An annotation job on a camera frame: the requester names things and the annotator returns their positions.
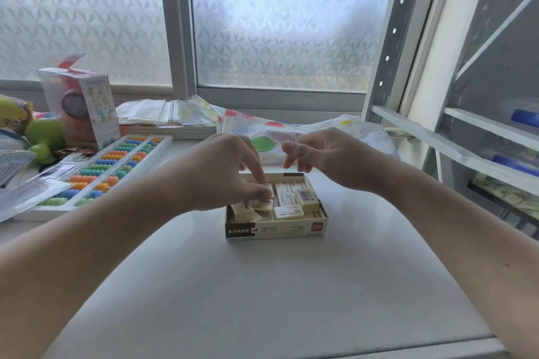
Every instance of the white desk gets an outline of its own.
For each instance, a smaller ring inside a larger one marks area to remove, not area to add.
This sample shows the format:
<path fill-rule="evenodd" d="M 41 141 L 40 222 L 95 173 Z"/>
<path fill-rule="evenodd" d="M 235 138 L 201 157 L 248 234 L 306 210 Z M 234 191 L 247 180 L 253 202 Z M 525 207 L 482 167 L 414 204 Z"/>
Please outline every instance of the white desk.
<path fill-rule="evenodd" d="M 175 142 L 156 166 L 195 144 Z M 325 237 L 229 243 L 222 210 L 180 216 L 107 278 L 44 357 L 417 359 L 502 350 L 392 205 L 319 172 L 309 179 L 329 215 Z M 7 222 L 0 240 L 35 225 Z"/>

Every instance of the plastic bag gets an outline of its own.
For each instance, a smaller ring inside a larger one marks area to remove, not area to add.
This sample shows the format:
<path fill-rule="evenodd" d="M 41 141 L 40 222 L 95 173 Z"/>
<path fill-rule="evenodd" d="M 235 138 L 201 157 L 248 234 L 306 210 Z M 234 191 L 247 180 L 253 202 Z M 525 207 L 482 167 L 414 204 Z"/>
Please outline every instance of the plastic bag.
<path fill-rule="evenodd" d="M 283 162 L 286 155 L 281 144 L 284 141 L 296 141 L 309 132 L 330 127 L 344 131 L 379 151 L 398 157 L 393 141 L 384 127 L 380 124 L 365 123 L 358 116 L 343 114 L 328 121 L 298 126 L 226 110 L 221 121 L 223 133 L 245 135 L 251 139 L 263 165 Z"/>

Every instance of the frosted glass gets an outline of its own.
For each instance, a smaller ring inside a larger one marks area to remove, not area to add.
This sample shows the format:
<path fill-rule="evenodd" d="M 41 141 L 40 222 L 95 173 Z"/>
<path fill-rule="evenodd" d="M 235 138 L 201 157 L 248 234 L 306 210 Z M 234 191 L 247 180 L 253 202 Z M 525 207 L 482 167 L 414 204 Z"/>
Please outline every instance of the frosted glass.
<path fill-rule="evenodd" d="M 387 0 L 192 0 L 198 81 L 365 92 Z"/>
<path fill-rule="evenodd" d="M 0 0 L 0 78 L 37 79 L 73 52 L 111 83 L 172 84 L 162 0 Z"/>

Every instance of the window frame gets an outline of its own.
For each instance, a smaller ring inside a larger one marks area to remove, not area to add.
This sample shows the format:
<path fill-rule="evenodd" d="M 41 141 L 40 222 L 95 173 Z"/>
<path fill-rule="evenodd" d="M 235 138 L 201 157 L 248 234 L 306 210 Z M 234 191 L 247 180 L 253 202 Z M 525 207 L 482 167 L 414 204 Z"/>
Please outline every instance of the window frame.
<path fill-rule="evenodd" d="M 404 5 L 399 3 L 399 0 L 388 0 L 386 15 L 384 18 L 384 30 L 382 32 L 383 46 L 377 52 L 378 61 L 383 51 L 387 48 L 392 50 L 400 49 L 406 44 L 408 50 L 412 51 L 412 57 L 407 60 L 396 59 L 394 63 L 395 69 L 399 62 L 403 62 L 399 67 L 401 78 L 404 77 L 402 88 L 395 90 L 394 95 L 398 97 L 396 101 L 400 103 L 401 97 L 404 94 L 404 85 L 408 77 L 408 73 L 413 63 L 413 52 L 421 36 L 421 29 L 426 19 L 428 6 L 431 0 L 421 0 L 418 3 L 416 0 L 407 0 Z M 390 25 L 390 16 L 394 12 L 395 4 L 400 10 L 404 7 L 407 13 L 405 16 L 408 22 L 405 23 L 403 32 L 399 37 L 387 37 L 388 26 Z M 417 12 L 422 9 L 422 14 L 412 15 L 412 12 Z M 370 108 L 376 92 L 380 89 L 378 85 L 374 86 L 374 81 L 379 83 L 379 79 L 384 77 L 387 68 L 385 66 L 376 65 L 373 71 L 373 76 L 370 80 L 369 91 L 364 92 L 349 92 L 349 91 L 312 91 L 312 90 L 295 90 L 295 89 L 261 89 L 249 88 L 244 86 L 210 86 L 199 84 L 197 81 L 196 71 L 196 55 L 195 55 L 195 40 L 193 32 L 193 16 L 191 0 L 163 0 L 163 8 L 165 11 L 166 36 L 168 39 L 169 56 L 171 62 L 172 73 L 172 88 L 176 98 L 188 98 L 193 94 L 198 94 L 208 102 L 235 110 L 244 111 L 306 111 L 320 113 L 360 113 L 364 108 Z M 415 20 L 414 31 L 410 31 L 410 21 Z M 391 85 L 384 85 L 384 91 L 391 92 Z"/>

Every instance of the cardboard box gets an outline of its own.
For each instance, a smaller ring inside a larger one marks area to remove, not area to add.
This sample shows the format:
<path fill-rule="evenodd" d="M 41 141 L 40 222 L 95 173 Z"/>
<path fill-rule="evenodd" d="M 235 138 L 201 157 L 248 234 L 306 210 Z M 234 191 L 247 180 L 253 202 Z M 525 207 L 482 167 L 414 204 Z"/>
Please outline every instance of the cardboard box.
<path fill-rule="evenodd" d="M 244 173 L 244 179 L 254 182 L 249 173 Z M 306 218 L 301 220 L 263 220 L 256 223 L 234 223 L 232 208 L 226 208 L 225 236 L 227 240 L 260 240 L 266 238 L 284 237 L 320 237 L 326 234 L 328 215 L 320 198 L 314 191 L 309 179 L 303 173 L 266 173 L 266 182 L 275 181 L 305 181 L 307 188 L 313 192 L 320 202 L 320 218 Z"/>
<path fill-rule="evenodd" d="M 71 69 L 80 57 L 68 56 L 57 68 L 37 70 L 37 74 L 67 145 L 100 151 L 120 138 L 116 107 L 106 75 Z"/>

